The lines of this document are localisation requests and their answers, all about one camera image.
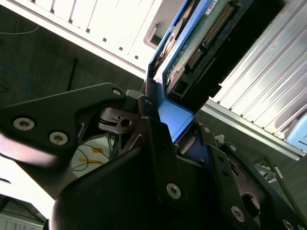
screw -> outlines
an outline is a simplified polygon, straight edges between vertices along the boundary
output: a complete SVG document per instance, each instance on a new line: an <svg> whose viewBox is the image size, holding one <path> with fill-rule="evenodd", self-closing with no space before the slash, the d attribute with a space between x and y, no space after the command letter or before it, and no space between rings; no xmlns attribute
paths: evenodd
<svg viewBox="0 0 307 230"><path fill-rule="evenodd" d="M238 221L240 221L241 223L244 223L245 216L243 212L241 211L241 209L239 209L237 206L231 206L231 212Z"/></svg>
<svg viewBox="0 0 307 230"><path fill-rule="evenodd" d="M205 165L205 162L203 161L203 159L200 159L200 161L198 162L198 164Z"/></svg>
<svg viewBox="0 0 307 230"><path fill-rule="evenodd" d="M62 132L53 132L50 134L49 140L55 145L64 145L68 142L68 137Z"/></svg>
<svg viewBox="0 0 307 230"><path fill-rule="evenodd" d="M305 230L301 225L298 225L298 230Z"/></svg>
<svg viewBox="0 0 307 230"><path fill-rule="evenodd" d="M167 193L171 196L171 198L178 200L181 198L181 190L179 187L173 183L169 183L166 186Z"/></svg>
<svg viewBox="0 0 307 230"><path fill-rule="evenodd" d="M236 148L235 148L235 146L233 146L233 145L230 145L229 148L230 148L233 152L236 151Z"/></svg>
<svg viewBox="0 0 307 230"><path fill-rule="evenodd" d="M22 130L22 131L28 131L32 128L34 128L35 123L29 118L20 117L14 120L13 125L16 129Z"/></svg>
<svg viewBox="0 0 307 230"><path fill-rule="evenodd" d="M153 104L152 101L151 101L151 100L148 100L148 99L145 99L145 102L146 102L147 104Z"/></svg>
<svg viewBox="0 0 307 230"><path fill-rule="evenodd" d="M287 230L294 230L293 226L286 219L283 219L283 224L285 225Z"/></svg>
<svg viewBox="0 0 307 230"><path fill-rule="evenodd" d="M203 130L205 130L206 133L210 133L210 130L207 127L204 127Z"/></svg>
<svg viewBox="0 0 307 230"><path fill-rule="evenodd" d="M118 96L121 95L121 91L117 90L117 89L113 89L112 92Z"/></svg>
<svg viewBox="0 0 307 230"><path fill-rule="evenodd" d="M171 80L170 78L166 80L166 83L165 83L166 87L169 86L169 84L171 83L171 81L172 81L172 80Z"/></svg>

blue object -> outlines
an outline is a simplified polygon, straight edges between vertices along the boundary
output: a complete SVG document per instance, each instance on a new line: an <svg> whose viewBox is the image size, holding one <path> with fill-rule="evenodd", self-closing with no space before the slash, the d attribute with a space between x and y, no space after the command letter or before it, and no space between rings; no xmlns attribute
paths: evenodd
<svg viewBox="0 0 307 230"><path fill-rule="evenodd" d="M299 150L307 151L307 114L299 119L286 141Z"/></svg>
<svg viewBox="0 0 307 230"><path fill-rule="evenodd" d="M163 123L167 124L173 141L175 141L180 136L180 134L186 129L186 127L191 123L191 121L194 118L194 114L193 112L185 109L184 107L178 105L177 103L167 98L165 91L166 73L171 67L171 64L175 60L176 56L179 54L183 45L187 41L189 35L196 27L198 21L204 14L209 3L210 0L200 0L198 6L196 7L189 21L182 30L179 38L177 39L175 45L173 46L171 52L168 54L165 61L160 66L159 70L157 71L156 75L153 78L157 82L158 110L159 110L160 119ZM180 7L179 12L172 21L162 41L160 42L160 45L157 48L154 58L149 64L149 68L147 71L148 78L150 78L152 74L151 73L152 65L154 65L157 56L161 53L161 49L164 48L165 41L167 40L173 26L178 22L181 12L183 11L186 4L187 0L185 0L182 6Z"/></svg>
<svg viewBox="0 0 307 230"><path fill-rule="evenodd" d="M8 72L11 72L12 74L16 75L17 77L19 77L21 80L24 81L24 83L26 84L27 88L28 88L28 91L29 91L29 99L32 100L32 92L31 92L31 88L30 88L30 85L29 83L27 82L27 80L18 72L14 71L14 70L11 70L9 68L7 68L6 66L0 64L0 67L3 68L3 69L6 69Z"/></svg>

black bracket arm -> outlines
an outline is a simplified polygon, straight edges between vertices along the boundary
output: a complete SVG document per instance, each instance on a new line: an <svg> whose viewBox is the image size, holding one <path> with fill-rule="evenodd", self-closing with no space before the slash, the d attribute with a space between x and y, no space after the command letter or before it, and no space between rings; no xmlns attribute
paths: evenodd
<svg viewBox="0 0 307 230"><path fill-rule="evenodd" d="M249 207L249 212L264 229L296 229L294 226L307 229L299 216L271 187L236 145L225 142L220 149L227 154L228 159L236 166L235 170L244 175L244 178L240 178L240 174L234 175L238 190L246 206ZM253 208L252 199L257 200L258 212L255 212L255 208Z"/></svg>
<svg viewBox="0 0 307 230"><path fill-rule="evenodd" d="M198 125L191 130L193 133L191 142L184 142L188 149L183 157L204 165L206 174L211 175L212 184L216 189L218 207L223 219L235 229L260 230L253 218L245 209L236 182L232 176L232 169L227 155L215 146L207 145L207 140L215 145L214 136L203 125Z"/></svg>
<svg viewBox="0 0 307 230"><path fill-rule="evenodd" d="M188 193L168 127L160 121L157 106L151 98L141 96L138 104L140 120L127 142L124 145L120 142L119 154L136 148L148 154L159 202L183 210L188 202Z"/></svg>
<svg viewBox="0 0 307 230"><path fill-rule="evenodd" d="M64 168L80 143L103 134L97 113L125 100L123 90L105 83L2 108L0 153L38 167Z"/></svg>

blue cable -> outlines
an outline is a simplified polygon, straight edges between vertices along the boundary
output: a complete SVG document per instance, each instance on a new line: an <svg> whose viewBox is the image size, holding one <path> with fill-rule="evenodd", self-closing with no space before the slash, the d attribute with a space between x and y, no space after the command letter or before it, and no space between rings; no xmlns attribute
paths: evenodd
<svg viewBox="0 0 307 230"><path fill-rule="evenodd" d="M30 85L27 82L27 80L23 77L23 75L21 75L20 73L14 71L14 70L7 68L6 66L4 66L2 64L0 64L0 67L3 68L3 69L6 69L8 72L11 72L12 74L15 74L17 77L19 77L20 79L22 79L24 81L24 83L26 84L28 91L29 91L29 99L32 100L33 96L32 96Z"/></svg>

blue panel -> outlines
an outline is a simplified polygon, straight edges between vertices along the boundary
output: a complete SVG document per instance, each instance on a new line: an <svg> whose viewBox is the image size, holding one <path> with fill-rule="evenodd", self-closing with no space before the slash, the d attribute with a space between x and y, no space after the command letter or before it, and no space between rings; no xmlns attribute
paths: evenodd
<svg viewBox="0 0 307 230"><path fill-rule="evenodd" d="M299 150L307 151L307 114L299 119L286 141Z"/></svg>
<svg viewBox="0 0 307 230"><path fill-rule="evenodd" d="M183 10L184 5L187 3L185 1L180 8L180 11L176 15L175 19L173 20L170 28L168 29L167 33L165 34L164 38L162 39L159 47L157 48L156 55L158 55L159 50L163 47L162 44L167 39L170 30L172 29L174 23L180 16L180 12ZM190 124L192 119L194 118L194 114L183 108L182 106L178 105L177 103L167 99L166 92L165 92L165 78L166 73L169 70L172 62L175 60L176 56L182 49L183 45L185 44L186 40L188 39L189 35L197 25L199 19L204 14L210 0L200 0L198 6L196 7L195 11L191 15L188 23L184 27L181 32L181 35L177 39L175 45L173 46L171 52L160 66L159 70L157 71L154 79L157 82L157 93L158 93L158 110L160 119L163 123L168 125L172 140L175 141L180 134L184 131L184 129Z"/></svg>

